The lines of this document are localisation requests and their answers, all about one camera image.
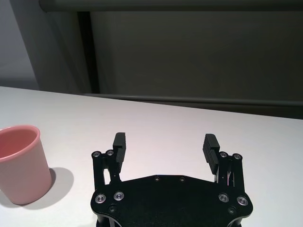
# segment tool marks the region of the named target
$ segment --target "screw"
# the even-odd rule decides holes
[[[114,151],[113,150],[108,150],[106,153],[107,153],[107,155],[113,155]]]
[[[226,193],[220,193],[219,194],[219,200],[222,201],[222,202],[228,202],[229,201],[228,195]]]
[[[98,157],[100,155],[100,152],[99,151],[95,151],[94,153],[93,153],[93,156],[94,157]]]
[[[222,152],[220,152],[220,156],[221,156],[221,157],[227,157],[227,153],[224,152],[224,151],[222,151]]]
[[[238,203],[239,203],[240,205],[242,205],[242,206],[247,206],[247,205],[248,205],[247,199],[246,199],[245,197],[243,197],[243,196],[239,196],[239,197],[237,198],[237,201],[238,201]]]
[[[235,159],[242,159],[242,156],[239,155],[239,154],[234,154],[233,157],[234,157]]]
[[[106,200],[106,196],[104,194],[99,194],[95,198],[96,203],[104,203],[105,200]]]
[[[124,193],[123,192],[116,192],[114,194],[114,199],[117,200],[117,201],[120,201],[124,198]]]
[[[232,215],[234,215],[234,214],[237,213],[237,210],[236,210],[236,208],[234,208],[234,207],[229,207],[229,208],[227,209],[227,211],[228,211],[230,214],[232,214]]]
[[[114,205],[111,205],[111,206],[108,208],[108,210],[109,210],[110,212],[115,212],[115,211],[116,211],[116,207],[115,207]]]

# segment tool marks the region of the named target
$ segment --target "black metal plate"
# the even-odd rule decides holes
[[[125,197],[114,200],[116,192]],[[222,192],[229,196],[226,203],[218,198]],[[104,203],[95,203],[98,194],[106,195]],[[244,196],[248,205],[241,206],[238,196]],[[236,188],[178,175],[104,185],[94,192],[91,207],[98,218],[112,218],[122,227],[227,227],[253,210],[248,195]],[[234,214],[228,212],[230,207]]]

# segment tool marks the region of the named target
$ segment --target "gray wall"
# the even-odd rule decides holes
[[[0,86],[89,93],[77,13],[38,0],[0,0]]]
[[[0,86],[39,89],[9,0],[0,0]]]
[[[104,93],[303,100],[302,12],[92,12]]]

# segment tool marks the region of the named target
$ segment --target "table surface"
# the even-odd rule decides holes
[[[112,148],[116,132],[126,132],[122,181],[156,174],[213,181],[202,152],[205,134],[213,133],[221,150],[243,155],[254,211],[242,226],[303,224],[302,120],[7,87],[0,87],[0,106],[0,128],[40,129],[55,177],[50,191],[26,206],[0,192],[0,226],[94,227],[90,155]]]

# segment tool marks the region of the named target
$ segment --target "cup rim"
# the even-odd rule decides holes
[[[9,126],[7,128],[4,128],[4,129],[0,129],[0,136],[1,136],[1,134],[9,132],[9,131],[17,131],[17,130],[24,130],[24,129],[34,131],[36,133],[35,139],[29,145],[27,145],[25,148],[21,149],[20,151],[14,153],[14,154],[5,156],[5,157],[0,157],[0,163],[12,160],[14,158],[17,158],[17,157],[27,153],[40,140],[40,130],[37,127],[33,126],[33,125],[14,125],[14,126]]]

